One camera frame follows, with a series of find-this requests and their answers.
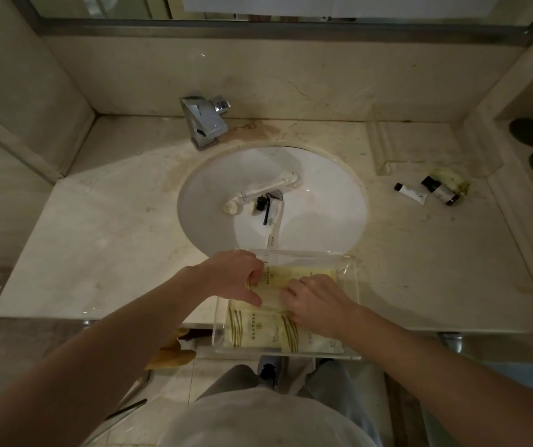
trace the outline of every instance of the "forearm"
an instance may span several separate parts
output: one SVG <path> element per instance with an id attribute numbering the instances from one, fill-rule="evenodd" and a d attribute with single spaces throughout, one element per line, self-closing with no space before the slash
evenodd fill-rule
<path id="1" fill-rule="evenodd" d="M 464 445 L 533 445 L 533 392 L 362 309 L 345 342 L 379 364 Z"/>
<path id="2" fill-rule="evenodd" d="M 77 446 L 209 296 L 186 268 L 84 330 L 0 395 L 0 446 Z"/>

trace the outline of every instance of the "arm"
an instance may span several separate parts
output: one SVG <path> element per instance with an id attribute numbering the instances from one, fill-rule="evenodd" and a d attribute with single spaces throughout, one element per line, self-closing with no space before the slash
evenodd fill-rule
<path id="1" fill-rule="evenodd" d="M 263 266 L 246 251 L 218 253 L 79 333 L 0 394 L 0 447 L 80 445 L 203 300 L 260 305 L 245 284 Z"/>
<path id="2" fill-rule="evenodd" d="M 296 323 L 382 367 L 466 446 L 533 445 L 533 391 L 351 301 L 327 276 L 292 279 Z"/>

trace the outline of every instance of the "clear acrylic tray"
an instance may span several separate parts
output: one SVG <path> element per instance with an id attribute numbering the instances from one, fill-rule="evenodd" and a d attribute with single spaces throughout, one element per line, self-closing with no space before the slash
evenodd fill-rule
<path id="1" fill-rule="evenodd" d="M 277 286 L 283 281 L 286 283 L 288 277 L 324 272 L 336 280 L 347 296 L 360 304 L 357 261 L 350 255 L 272 250 L 253 252 L 265 263 L 263 277 L 266 279 L 268 275 L 271 285 L 278 278 Z M 215 351 L 361 359 L 359 353 L 338 340 L 317 336 L 295 326 L 280 306 L 278 290 L 264 290 L 261 288 L 262 308 L 240 301 L 217 299 L 212 336 Z"/>

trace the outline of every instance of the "hand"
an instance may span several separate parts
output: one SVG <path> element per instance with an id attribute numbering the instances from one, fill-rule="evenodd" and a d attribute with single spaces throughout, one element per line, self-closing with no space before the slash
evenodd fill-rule
<path id="1" fill-rule="evenodd" d="M 346 325 L 361 309 L 330 276 L 322 274 L 299 281 L 291 279 L 280 297 L 294 323 L 321 336 L 341 340 Z"/>
<path id="2" fill-rule="evenodd" d="M 264 266 L 255 254 L 242 249 L 221 251 L 198 265 L 211 295 L 245 301 L 256 307 L 260 307 L 262 300 L 246 288 L 246 281 L 258 282 Z"/>

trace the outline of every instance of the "white sink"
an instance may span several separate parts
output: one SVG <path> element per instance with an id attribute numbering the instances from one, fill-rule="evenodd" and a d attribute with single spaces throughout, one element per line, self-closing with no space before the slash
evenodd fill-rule
<path id="1" fill-rule="evenodd" d="M 272 182 L 286 170 L 300 179 L 281 189 L 285 205 L 278 248 L 349 251 L 366 225 L 363 186 L 345 165 L 295 147 L 238 150 L 195 170 L 178 199 L 178 217 L 188 239 L 206 255 L 265 248 L 270 229 L 263 225 L 264 212 L 252 216 L 248 204 L 230 215 L 222 207 L 240 191 Z"/>

